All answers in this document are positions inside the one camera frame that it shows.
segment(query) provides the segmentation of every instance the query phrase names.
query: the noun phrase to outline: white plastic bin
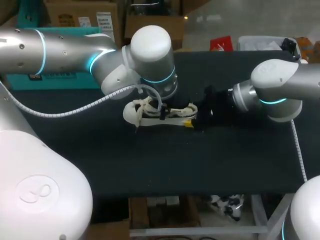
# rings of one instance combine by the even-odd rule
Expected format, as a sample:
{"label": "white plastic bin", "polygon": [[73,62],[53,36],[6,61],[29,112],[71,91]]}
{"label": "white plastic bin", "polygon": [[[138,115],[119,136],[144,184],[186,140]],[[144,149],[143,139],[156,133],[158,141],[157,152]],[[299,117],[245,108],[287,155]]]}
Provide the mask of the white plastic bin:
{"label": "white plastic bin", "polygon": [[236,49],[238,51],[245,51],[247,49],[246,45],[250,44],[250,45],[254,45],[255,47],[257,47],[258,43],[270,44],[273,41],[276,42],[281,47],[281,45],[285,39],[290,39],[296,43],[294,55],[301,56],[301,52],[300,52],[297,41],[291,37],[283,37],[283,36],[241,36],[241,37],[239,37]]}

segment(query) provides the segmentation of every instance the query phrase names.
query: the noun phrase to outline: white cable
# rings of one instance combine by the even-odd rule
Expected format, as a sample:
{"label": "white cable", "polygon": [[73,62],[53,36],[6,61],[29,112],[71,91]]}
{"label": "white cable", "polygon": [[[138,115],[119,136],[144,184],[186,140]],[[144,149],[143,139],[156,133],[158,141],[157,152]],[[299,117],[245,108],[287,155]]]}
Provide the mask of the white cable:
{"label": "white cable", "polygon": [[[31,108],[23,105],[21,102],[19,102],[12,94],[11,92],[9,92],[9,90],[4,86],[4,84],[0,81],[0,84],[4,87],[4,89],[6,90],[6,92],[8,93],[9,97],[12,99],[12,101],[14,102],[14,104],[20,108],[21,110],[29,113],[29,114],[32,114],[34,116],[37,116],[37,117],[41,117],[41,118],[49,118],[49,119],[52,119],[52,118],[63,118],[63,117],[67,117],[67,116],[70,116],[70,115],[74,115],[74,114],[78,114],[78,113],[81,113],[87,109],[90,109],[98,104],[101,104],[103,103],[104,101],[118,95],[118,94],[121,94],[123,93],[124,91],[127,91],[127,90],[130,90],[130,89],[135,89],[135,88],[138,88],[137,85],[131,85],[131,86],[126,86],[124,88],[121,88],[113,93],[110,93],[92,103],[89,103],[83,107],[80,107],[80,108],[77,108],[75,110],[72,110],[72,111],[67,111],[67,112],[63,112],[63,113],[42,113],[42,112],[39,112],[39,111],[35,111],[35,110],[32,110]],[[162,107],[162,101],[161,101],[161,97],[159,95],[159,93],[153,88],[153,87],[150,87],[148,85],[144,85],[144,84],[141,84],[140,85],[140,88],[145,88],[145,89],[148,89],[150,91],[152,91],[157,100],[158,100],[158,111],[160,112],[161,110],[161,107]]]}
{"label": "white cable", "polygon": [[300,167],[301,167],[303,180],[304,180],[304,182],[307,182],[308,179],[307,179],[307,175],[306,175],[306,171],[305,171],[304,160],[302,158],[302,154],[301,154],[301,150],[300,150],[299,139],[298,139],[298,134],[297,134],[297,130],[296,130],[296,126],[295,126],[294,120],[291,120],[291,128],[292,128],[292,132],[293,132],[296,151],[298,153],[298,158],[299,158],[299,162],[300,162]]}

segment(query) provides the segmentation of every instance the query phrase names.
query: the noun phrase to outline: white label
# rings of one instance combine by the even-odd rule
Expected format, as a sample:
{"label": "white label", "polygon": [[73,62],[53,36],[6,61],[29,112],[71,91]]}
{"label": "white label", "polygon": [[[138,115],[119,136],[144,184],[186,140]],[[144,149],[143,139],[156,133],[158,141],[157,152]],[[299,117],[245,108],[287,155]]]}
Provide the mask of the white label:
{"label": "white label", "polygon": [[156,197],[147,197],[146,198],[146,205],[149,207],[155,207],[157,205],[157,198]]}
{"label": "white label", "polygon": [[166,205],[172,206],[172,205],[179,205],[179,196],[166,196]]}
{"label": "white label", "polygon": [[99,28],[102,29],[102,32],[113,31],[114,27],[112,25],[112,18],[110,12],[97,12],[96,19],[98,22]]}
{"label": "white label", "polygon": [[157,205],[166,205],[166,197],[165,196],[156,197],[155,199],[156,199]]}
{"label": "white label", "polygon": [[87,16],[78,17],[80,27],[89,28],[91,27],[90,18]]}

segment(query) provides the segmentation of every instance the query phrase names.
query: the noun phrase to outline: black and white shoe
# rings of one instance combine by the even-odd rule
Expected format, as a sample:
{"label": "black and white shoe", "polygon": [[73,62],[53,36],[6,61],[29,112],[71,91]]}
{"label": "black and white shoe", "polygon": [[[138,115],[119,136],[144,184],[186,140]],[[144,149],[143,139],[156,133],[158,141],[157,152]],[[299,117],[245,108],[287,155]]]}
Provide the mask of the black and white shoe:
{"label": "black and white shoe", "polygon": [[161,120],[161,113],[150,104],[152,100],[153,99],[148,96],[145,99],[129,102],[123,110],[124,120],[136,127],[154,125],[184,126],[186,121],[194,119],[198,112],[197,106],[189,103],[188,106],[183,109],[171,108],[165,115],[165,119]]}

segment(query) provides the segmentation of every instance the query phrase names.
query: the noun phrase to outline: floor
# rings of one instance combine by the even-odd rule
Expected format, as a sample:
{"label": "floor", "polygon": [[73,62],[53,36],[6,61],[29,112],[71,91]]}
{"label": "floor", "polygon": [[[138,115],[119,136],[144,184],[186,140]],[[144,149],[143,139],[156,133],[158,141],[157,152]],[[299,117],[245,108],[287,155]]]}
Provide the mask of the floor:
{"label": "floor", "polygon": [[[239,37],[250,35],[308,37],[315,42],[320,40],[319,12],[319,0],[211,0],[187,15],[183,48],[208,51],[210,40],[223,36],[231,36],[234,50]],[[245,222],[252,220],[249,214],[243,217],[247,218]],[[212,221],[228,226],[234,224],[218,216],[203,218],[203,221],[204,226],[211,225]],[[256,235],[210,237],[217,240],[258,239]]]}

